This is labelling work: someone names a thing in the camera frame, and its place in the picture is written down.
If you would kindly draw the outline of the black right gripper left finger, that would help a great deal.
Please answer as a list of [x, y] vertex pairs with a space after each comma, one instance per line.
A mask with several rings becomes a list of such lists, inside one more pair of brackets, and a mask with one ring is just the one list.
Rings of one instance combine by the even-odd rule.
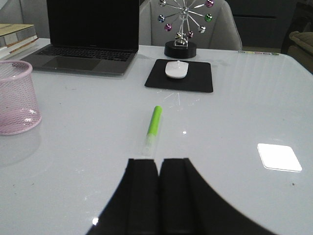
[[158, 173], [152, 159], [129, 159], [113, 196], [89, 235], [157, 235]]

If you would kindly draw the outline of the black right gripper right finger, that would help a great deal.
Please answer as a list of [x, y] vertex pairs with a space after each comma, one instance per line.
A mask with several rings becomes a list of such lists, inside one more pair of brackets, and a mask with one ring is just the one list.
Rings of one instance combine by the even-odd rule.
[[160, 170], [163, 235], [269, 235], [220, 197], [188, 158], [165, 159]]

